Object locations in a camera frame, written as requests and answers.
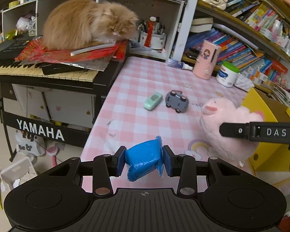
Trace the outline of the pink plush pig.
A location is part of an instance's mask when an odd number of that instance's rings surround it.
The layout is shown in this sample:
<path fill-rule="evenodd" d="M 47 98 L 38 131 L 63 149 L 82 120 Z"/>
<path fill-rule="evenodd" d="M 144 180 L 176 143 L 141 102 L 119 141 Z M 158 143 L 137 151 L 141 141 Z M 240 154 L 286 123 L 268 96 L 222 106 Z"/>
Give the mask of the pink plush pig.
<path fill-rule="evenodd" d="M 218 157 L 242 162 L 251 157 L 259 143 L 245 138 L 245 128 L 251 122 L 263 122 L 262 113 L 236 107 L 226 98 L 212 98 L 202 107 L 200 125 L 206 139 Z"/>

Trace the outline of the white jar green lid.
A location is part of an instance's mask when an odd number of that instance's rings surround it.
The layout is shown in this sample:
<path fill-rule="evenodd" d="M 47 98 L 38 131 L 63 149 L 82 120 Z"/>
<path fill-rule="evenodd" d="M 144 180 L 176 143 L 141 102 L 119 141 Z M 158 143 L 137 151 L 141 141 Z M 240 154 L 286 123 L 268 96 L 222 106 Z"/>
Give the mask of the white jar green lid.
<path fill-rule="evenodd" d="M 216 80 L 221 85 L 231 88 L 235 84 L 239 75 L 239 68 L 230 62 L 223 61 L 217 73 Z"/>

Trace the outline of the yellow cardboard box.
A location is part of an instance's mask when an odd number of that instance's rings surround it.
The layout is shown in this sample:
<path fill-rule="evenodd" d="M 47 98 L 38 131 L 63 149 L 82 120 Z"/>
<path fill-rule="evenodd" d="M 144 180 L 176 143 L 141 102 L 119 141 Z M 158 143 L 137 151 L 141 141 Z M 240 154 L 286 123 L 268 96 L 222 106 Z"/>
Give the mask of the yellow cardboard box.
<path fill-rule="evenodd" d="M 250 157 L 255 171 L 288 171 L 290 108 L 251 88 L 242 102 L 251 112 L 262 113 L 264 123 L 256 126 L 259 146 Z"/>

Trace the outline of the black Yamaha keyboard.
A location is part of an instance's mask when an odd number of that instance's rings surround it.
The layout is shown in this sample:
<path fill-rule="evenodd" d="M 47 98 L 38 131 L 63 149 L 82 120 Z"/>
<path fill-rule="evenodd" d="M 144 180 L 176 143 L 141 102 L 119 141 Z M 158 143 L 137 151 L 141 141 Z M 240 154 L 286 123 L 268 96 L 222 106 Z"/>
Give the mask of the black Yamaha keyboard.
<path fill-rule="evenodd" d="M 24 40 L 21 39 L 20 47 L 14 47 L 17 40 L 8 40 L 7 43 L 0 44 L 0 121 L 4 128 L 6 135 L 6 141 L 8 144 L 11 162 L 14 160 L 16 150 L 12 150 L 7 126 L 17 130 L 22 130 L 17 120 L 26 121 L 26 123 L 38 124 L 42 127 L 57 128 L 64 135 L 65 141 L 59 140 L 59 138 L 45 137 L 49 140 L 57 140 L 59 142 L 76 146 L 84 147 L 89 137 L 90 131 L 80 131 L 68 127 L 59 127 L 55 124 L 47 124 L 40 120 L 33 120 L 27 117 L 21 117 L 16 114 L 12 114 L 4 111 L 3 96 L 1 95 L 2 84 L 18 84 L 25 86 L 37 86 L 47 89 L 58 89 L 71 92 L 86 93 L 95 96 L 94 100 L 94 116 L 92 123 L 95 120 L 102 107 L 102 98 L 106 98 L 111 86 L 121 71 L 125 59 L 126 51 L 124 51 L 124 59 L 111 59 L 104 71 L 95 70 L 73 70 L 72 68 L 64 68 L 68 66 L 59 63 L 33 63 L 33 64 L 21 64 L 21 61 L 15 61 L 16 54 L 20 54 L 21 50 L 24 50 Z M 64 71 L 64 73 L 50 73 L 55 71 Z"/>

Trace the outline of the white pen holder cup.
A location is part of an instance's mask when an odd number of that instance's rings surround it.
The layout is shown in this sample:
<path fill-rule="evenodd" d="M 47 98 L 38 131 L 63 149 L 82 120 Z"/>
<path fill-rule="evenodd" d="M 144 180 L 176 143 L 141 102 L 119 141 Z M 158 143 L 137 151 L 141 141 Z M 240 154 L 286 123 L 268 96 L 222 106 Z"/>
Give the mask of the white pen holder cup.
<path fill-rule="evenodd" d="M 143 47 L 145 42 L 146 42 L 146 38 L 147 38 L 147 33 L 145 32 L 140 32 L 140 44 Z M 165 42 L 166 42 L 166 34 L 152 34 L 151 36 L 151 43 L 150 43 L 150 48 L 153 50 L 162 50 L 165 46 Z"/>

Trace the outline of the small spray bottle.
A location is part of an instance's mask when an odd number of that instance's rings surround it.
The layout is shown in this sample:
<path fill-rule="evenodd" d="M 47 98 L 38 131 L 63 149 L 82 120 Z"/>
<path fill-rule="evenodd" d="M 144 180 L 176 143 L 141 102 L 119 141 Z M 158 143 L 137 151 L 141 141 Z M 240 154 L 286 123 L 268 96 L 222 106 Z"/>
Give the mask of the small spray bottle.
<path fill-rule="evenodd" d="M 190 70 L 190 71 L 193 70 L 192 66 L 190 66 L 190 65 L 188 65 L 188 64 L 186 64 L 186 63 L 184 63 L 182 61 L 168 59 L 167 64 L 168 64 L 169 67 L 176 68 L 176 69 Z"/>

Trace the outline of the mint green toy car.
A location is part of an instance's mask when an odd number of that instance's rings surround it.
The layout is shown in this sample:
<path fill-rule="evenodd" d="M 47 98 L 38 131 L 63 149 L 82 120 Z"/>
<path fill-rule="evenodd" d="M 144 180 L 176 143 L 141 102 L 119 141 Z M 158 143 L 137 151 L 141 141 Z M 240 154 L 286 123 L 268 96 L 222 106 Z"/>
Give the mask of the mint green toy car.
<path fill-rule="evenodd" d="M 157 107 L 157 105 L 162 101 L 162 99 L 163 99 L 162 94 L 155 92 L 146 99 L 146 101 L 143 104 L 143 107 L 148 111 L 152 111 Z"/>

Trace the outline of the row of colourful books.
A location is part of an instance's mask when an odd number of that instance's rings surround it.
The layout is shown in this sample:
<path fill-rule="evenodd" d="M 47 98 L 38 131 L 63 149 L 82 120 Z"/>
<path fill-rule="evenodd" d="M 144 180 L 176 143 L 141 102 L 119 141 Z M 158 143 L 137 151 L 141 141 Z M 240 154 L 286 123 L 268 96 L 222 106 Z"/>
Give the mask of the row of colourful books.
<path fill-rule="evenodd" d="M 276 83 L 290 85 L 290 25 L 265 0 L 228 0 L 220 10 L 197 1 L 184 55 L 196 59 L 203 41 L 221 46 L 217 65 L 255 68 Z"/>

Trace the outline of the pink checkered tablecloth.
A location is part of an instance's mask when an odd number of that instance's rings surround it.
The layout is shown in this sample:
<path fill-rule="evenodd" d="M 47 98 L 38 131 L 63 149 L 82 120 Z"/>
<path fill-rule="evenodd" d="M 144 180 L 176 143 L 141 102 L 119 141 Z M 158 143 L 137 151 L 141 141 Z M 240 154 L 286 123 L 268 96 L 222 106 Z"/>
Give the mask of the pink checkered tablecloth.
<path fill-rule="evenodd" d="M 153 93 L 181 91 L 189 100 L 185 113 L 160 103 L 154 110 L 143 107 Z M 213 149 L 200 125 L 202 106 L 212 98 L 226 98 L 236 106 L 262 112 L 267 122 L 288 122 L 290 111 L 261 91 L 252 94 L 227 88 L 215 78 L 203 80 L 191 71 L 168 67 L 158 61 L 129 57 L 115 80 L 86 141 L 81 159 L 91 161 L 101 154 L 114 154 L 160 136 L 175 154 L 187 154 L 207 160 Z"/>

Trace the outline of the grey toy car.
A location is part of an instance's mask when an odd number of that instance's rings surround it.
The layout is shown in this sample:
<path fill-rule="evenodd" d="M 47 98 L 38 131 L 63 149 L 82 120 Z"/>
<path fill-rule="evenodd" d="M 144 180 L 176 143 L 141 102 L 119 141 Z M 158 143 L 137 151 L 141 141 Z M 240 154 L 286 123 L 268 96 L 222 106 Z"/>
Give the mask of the grey toy car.
<path fill-rule="evenodd" d="M 188 98 L 179 91 L 170 91 L 165 96 L 167 108 L 174 109 L 177 113 L 185 113 L 188 110 Z"/>

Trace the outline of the red bottle white cap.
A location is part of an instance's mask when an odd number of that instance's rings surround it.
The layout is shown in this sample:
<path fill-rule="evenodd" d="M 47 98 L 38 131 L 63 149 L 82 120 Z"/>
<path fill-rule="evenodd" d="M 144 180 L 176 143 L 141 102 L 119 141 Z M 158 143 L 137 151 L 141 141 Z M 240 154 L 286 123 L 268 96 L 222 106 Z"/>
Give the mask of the red bottle white cap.
<path fill-rule="evenodd" d="M 148 47 L 148 48 L 151 47 L 151 38 L 152 38 L 153 28 L 154 28 L 156 21 L 157 21 L 157 18 L 154 16 L 151 16 L 149 18 L 149 21 L 147 22 L 147 37 L 146 37 L 146 40 L 144 43 L 145 47 Z"/>

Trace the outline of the red paper sheets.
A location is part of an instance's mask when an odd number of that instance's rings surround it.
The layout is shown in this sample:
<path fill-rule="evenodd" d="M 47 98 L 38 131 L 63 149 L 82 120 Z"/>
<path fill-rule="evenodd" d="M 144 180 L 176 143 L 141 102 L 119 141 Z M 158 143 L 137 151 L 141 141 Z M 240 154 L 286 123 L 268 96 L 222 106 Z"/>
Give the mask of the red paper sheets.
<path fill-rule="evenodd" d="M 43 45 L 43 38 L 30 41 L 15 58 L 22 64 L 51 63 L 65 64 L 72 67 L 105 71 L 111 61 L 123 62 L 126 56 L 128 41 L 122 40 L 101 46 L 79 50 L 49 50 Z"/>

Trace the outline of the orange fluffy cat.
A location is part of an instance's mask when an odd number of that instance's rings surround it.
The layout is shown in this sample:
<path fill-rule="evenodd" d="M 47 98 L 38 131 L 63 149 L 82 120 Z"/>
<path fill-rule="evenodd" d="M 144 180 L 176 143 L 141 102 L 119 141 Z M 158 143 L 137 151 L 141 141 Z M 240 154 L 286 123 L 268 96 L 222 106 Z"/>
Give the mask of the orange fluffy cat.
<path fill-rule="evenodd" d="M 49 50 L 77 50 L 132 39 L 138 16 L 119 3 L 69 0 L 55 7 L 43 27 Z"/>

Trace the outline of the pink cylindrical humidifier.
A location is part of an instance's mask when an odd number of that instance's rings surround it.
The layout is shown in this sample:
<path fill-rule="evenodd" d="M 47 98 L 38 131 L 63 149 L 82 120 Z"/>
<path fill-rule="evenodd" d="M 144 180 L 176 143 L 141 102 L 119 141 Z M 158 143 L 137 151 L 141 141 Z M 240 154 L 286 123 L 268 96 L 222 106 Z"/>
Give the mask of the pink cylindrical humidifier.
<path fill-rule="evenodd" d="M 204 40 L 192 71 L 193 74 L 198 78 L 209 80 L 220 52 L 221 46 Z"/>

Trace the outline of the blue plastic toy piece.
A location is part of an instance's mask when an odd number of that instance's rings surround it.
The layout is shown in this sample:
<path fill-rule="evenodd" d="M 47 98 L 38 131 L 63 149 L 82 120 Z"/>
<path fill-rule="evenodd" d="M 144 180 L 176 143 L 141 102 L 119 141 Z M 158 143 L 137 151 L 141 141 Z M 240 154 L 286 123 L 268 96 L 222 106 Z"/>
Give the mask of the blue plastic toy piece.
<path fill-rule="evenodd" d="M 131 182 L 137 181 L 154 170 L 158 170 L 159 175 L 162 176 L 164 168 L 162 149 L 160 136 L 128 149 L 125 152 L 125 161 L 128 165 L 128 180 Z"/>

